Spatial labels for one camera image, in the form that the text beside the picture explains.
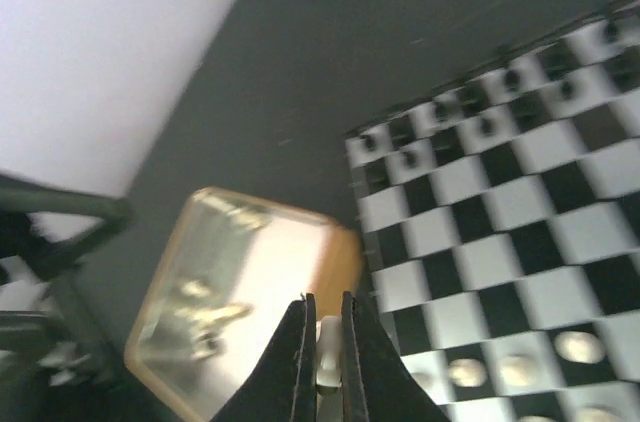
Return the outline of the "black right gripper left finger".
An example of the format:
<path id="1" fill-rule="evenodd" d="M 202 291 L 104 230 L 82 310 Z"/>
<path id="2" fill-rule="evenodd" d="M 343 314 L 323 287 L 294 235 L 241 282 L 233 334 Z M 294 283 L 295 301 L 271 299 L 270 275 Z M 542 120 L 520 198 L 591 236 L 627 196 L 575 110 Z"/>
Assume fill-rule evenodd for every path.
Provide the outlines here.
<path id="1" fill-rule="evenodd" d="M 306 294 L 287 307 L 247 380 L 212 422 L 316 419 L 316 304 Z"/>

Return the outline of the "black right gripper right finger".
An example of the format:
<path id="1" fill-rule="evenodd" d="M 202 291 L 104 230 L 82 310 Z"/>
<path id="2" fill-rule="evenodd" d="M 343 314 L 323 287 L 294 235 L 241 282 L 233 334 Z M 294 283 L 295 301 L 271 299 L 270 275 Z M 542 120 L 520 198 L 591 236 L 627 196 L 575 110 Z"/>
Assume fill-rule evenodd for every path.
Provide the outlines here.
<path id="1" fill-rule="evenodd" d="M 343 419 L 448 422 L 413 379 L 375 314 L 350 292 L 341 306 Z"/>

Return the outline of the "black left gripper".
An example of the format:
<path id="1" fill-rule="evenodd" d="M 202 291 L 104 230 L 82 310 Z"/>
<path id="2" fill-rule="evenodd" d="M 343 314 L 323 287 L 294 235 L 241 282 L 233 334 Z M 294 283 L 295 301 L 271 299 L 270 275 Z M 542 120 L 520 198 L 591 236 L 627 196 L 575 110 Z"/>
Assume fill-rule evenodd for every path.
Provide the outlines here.
<path id="1" fill-rule="evenodd" d="M 53 241 L 38 227 L 40 213 L 83 216 L 95 224 L 77 235 Z M 4 310 L 1 313 L 1 385 L 43 369 L 43 359 L 70 344 L 66 361 L 50 373 L 69 371 L 75 382 L 90 381 L 109 389 L 126 379 L 123 364 L 101 323 L 91 313 L 75 285 L 88 254 L 104 246 L 131 224 L 128 200 L 64 190 L 11 177 L 1 177 L 1 256 L 17 257 L 48 287 L 51 311 Z"/>

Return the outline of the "white chess piece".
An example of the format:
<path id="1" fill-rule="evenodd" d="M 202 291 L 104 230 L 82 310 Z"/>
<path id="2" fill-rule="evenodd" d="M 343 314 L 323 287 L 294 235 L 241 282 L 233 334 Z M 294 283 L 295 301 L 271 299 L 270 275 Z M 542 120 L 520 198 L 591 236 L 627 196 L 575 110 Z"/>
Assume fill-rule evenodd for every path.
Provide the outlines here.
<path id="1" fill-rule="evenodd" d="M 316 324 L 316 390 L 331 395 L 341 387 L 342 321 L 325 316 Z"/>

